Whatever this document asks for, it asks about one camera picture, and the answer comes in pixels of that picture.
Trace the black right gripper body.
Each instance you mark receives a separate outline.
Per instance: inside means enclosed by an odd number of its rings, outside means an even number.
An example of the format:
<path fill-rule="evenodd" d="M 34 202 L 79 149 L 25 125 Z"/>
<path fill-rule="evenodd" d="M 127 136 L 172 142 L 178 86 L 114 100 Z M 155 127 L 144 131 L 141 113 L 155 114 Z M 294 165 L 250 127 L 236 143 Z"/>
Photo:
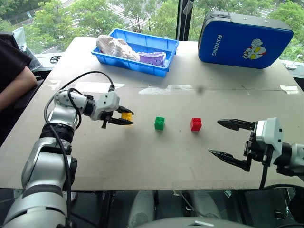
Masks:
<path fill-rule="evenodd" d="M 259 144 L 256 134 L 251 132 L 249 140 L 245 143 L 244 156 L 246 156 L 246 166 L 251 166 L 251 161 L 261 162 L 264 166 L 271 165 L 271 145 Z"/>

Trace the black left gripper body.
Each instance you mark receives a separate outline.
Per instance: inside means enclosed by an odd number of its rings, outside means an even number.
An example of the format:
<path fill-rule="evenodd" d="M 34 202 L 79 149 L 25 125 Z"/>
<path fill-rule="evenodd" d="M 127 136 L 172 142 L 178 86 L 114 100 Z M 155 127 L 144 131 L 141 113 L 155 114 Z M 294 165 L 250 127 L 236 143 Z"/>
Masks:
<path fill-rule="evenodd" d="M 105 111 L 103 111 L 101 113 L 101 120 L 103 121 L 103 124 L 102 124 L 102 128 L 103 129 L 106 128 L 108 120 L 112 117 L 112 115 L 113 115 L 113 111 L 111 111 L 111 112 L 105 112 Z"/>

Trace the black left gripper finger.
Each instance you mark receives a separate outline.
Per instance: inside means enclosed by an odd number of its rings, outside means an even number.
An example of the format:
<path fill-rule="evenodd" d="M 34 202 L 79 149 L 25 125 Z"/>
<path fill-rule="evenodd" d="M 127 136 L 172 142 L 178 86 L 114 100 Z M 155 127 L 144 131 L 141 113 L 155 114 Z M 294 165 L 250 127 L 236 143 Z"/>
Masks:
<path fill-rule="evenodd" d="M 131 125 L 131 124 L 133 124 L 133 122 L 132 121 L 130 121 L 130 120 L 127 120 L 127 119 L 123 119 L 123 118 L 110 118 L 109 120 L 108 120 L 108 123 L 110 123 L 110 124 L 115 124 L 115 125 Z"/>
<path fill-rule="evenodd" d="M 134 113 L 131 110 L 129 110 L 126 107 L 123 107 L 123 106 L 119 106 L 118 109 L 117 109 L 117 112 L 121 113 L 121 114 L 122 113 L 131 113 L 131 115 L 134 115 Z"/>

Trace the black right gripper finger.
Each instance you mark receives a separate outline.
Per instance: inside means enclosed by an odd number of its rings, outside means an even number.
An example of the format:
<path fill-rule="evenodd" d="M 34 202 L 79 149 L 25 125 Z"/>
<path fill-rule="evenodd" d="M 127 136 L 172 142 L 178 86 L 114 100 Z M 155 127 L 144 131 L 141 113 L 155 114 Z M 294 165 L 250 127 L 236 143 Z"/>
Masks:
<path fill-rule="evenodd" d="M 217 120 L 217 123 L 234 131 L 239 131 L 239 129 L 252 131 L 256 125 L 255 122 L 248 122 L 239 119 L 220 119 Z"/>
<path fill-rule="evenodd" d="M 230 165 L 241 168 L 247 172 L 250 171 L 251 162 L 248 163 L 247 160 L 239 160 L 239 159 L 234 158 L 233 155 L 231 155 L 229 153 L 217 151 L 214 149 L 208 149 L 208 151 L 210 153 L 212 153 L 214 156 L 216 156 L 217 158 L 219 158 L 220 160 L 222 160 Z"/>

